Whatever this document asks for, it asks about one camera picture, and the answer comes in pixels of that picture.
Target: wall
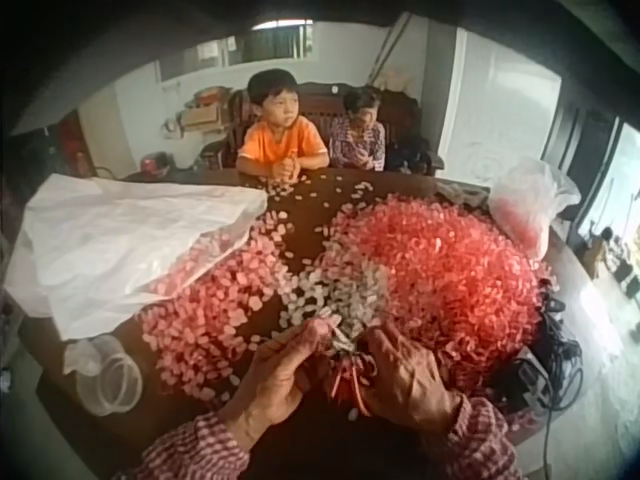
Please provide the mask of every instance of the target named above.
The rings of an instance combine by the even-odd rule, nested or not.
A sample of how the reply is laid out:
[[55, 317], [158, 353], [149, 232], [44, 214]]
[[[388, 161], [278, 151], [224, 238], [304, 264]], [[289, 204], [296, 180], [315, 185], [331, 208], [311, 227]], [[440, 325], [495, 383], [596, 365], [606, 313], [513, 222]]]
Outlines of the wall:
[[[413, 78], [408, 94], [418, 100], [422, 96], [427, 25], [428, 19], [413, 17], [385, 64]], [[164, 120], [180, 111], [194, 92], [213, 85], [245, 88], [249, 77], [265, 68], [287, 68], [300, 83], [363, 85], [387, 30], [370, 25], [318, 22], [314, 24], [314, 54], [310, 59], [254, 62], [223, 70], [201, 70], [164, 83], [159, 81], [155, 62], [144, 65], [115, 82], [131, 154], [137, 162], [148, 153], [164, 150], [174, 155], [178, 166], [189, 166], [203, 146], [202, 135], [187, 133], [181, 140], [163, 139], [160, 126]]]
[[131, 156], [113, 84], [100, 90], [78, 107], [80, 124], [96, 167], [105, 167], [116, 178], [137, 170]]
[[427, 32], [420, 127], [422, 136], [429, 140], [431, 149], [436, 152], [447, 113], [456, 50], [456, 30], [453, 25], [431, 20]]
[[439, 176], [490, 186], [520, 157], [540, 158], [560, 85], [545, 67], [458, 28]]

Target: checkered sleeve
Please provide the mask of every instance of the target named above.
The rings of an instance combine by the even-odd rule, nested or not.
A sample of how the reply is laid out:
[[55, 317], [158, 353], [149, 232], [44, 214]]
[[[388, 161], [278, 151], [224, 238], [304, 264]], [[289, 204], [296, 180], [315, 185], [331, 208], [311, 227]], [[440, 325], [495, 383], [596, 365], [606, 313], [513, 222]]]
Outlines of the checkered sleeve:
[[160, 437], [143, 453], [138, 468], [113, 480], [236, 479], [248, 463], [249, 454], [209, 413]]
[[375, 137], [373, 144], [373, 169], [376, 172], [384, 170], [384, 127], [380, 123], [376, 123], [374, 126]]
[[342, 144], [346, 141], [347, 123], [342, 118], [336, 118], [331, 123], [331, 136], [329, 137], [329, 158], [334, 167], [344, 168], [349, 160], [344, 156]]
[[464, 397], [441, 452], [448, 480], [523, 480], [507, 422], [484, 398]]

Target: boy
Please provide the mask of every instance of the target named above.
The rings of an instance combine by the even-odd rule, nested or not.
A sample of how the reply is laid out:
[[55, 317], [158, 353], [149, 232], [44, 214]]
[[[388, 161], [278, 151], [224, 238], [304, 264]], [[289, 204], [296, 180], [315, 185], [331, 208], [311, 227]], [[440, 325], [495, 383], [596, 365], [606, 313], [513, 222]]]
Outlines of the boy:
[[256, 73], [247, 93], [260, 120], [247, 131], [238, 152], [239, 171], [291, 183], [301, 168], [329, 164], [318, 129], [298, 115], [298, 84], [291, 73], [277, 68]]

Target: sleeve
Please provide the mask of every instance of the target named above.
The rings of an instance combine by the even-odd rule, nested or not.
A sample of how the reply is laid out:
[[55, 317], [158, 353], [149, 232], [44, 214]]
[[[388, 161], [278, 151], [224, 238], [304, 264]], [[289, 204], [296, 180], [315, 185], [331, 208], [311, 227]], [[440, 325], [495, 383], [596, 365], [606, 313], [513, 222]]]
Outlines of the sleeve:
[[320, 153], [327, 153], [327, 147], [322, 141], [322, 137], [313, 122], [304, 117], [302, 128], [300, 128], [300, 147], [302, 149], [301, 157], [311, 157]]
[[448, 480], [524, 480], [516, 453], [506, 439], [507, 422], [484, 398], [463, 398], [458, 420], [444, 445]]
[[377, 172], [384, 170], [384, 144], [385, 134], [382, 124], [376, 124], [376, 140], [373, 151], [373, 169]]
[[344, 126], [341, 120], [336, 119], [331, 124], [331, 137], [329, 138], [329, 157], [333, 166], [345, 168], [349, 160], [344, 155]]
[[142, 465], [113, 480], [231, 480], [248, 464], [249, 454], [209, 413], [160, 437], [142, 454]]
[[261, 149], [261, 133], [257, 128], [257, 125], [252, 126], [247, 130], [247, 134], [244, 136], [244, 144], [238, 151], [238, 156], [247, 157], [251, 160], [261, 162], [264, 160]]

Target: window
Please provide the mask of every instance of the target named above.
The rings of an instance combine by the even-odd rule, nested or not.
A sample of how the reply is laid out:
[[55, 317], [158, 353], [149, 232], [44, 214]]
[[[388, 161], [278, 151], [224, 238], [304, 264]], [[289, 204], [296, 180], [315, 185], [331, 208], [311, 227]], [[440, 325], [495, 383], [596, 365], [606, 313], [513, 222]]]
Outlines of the window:
[[313, 47], [313, 21], [273, 20], [242, 35], [212, 40], [158, 61], [161, 81], [206, 68], [274, 59], [304, 59]]

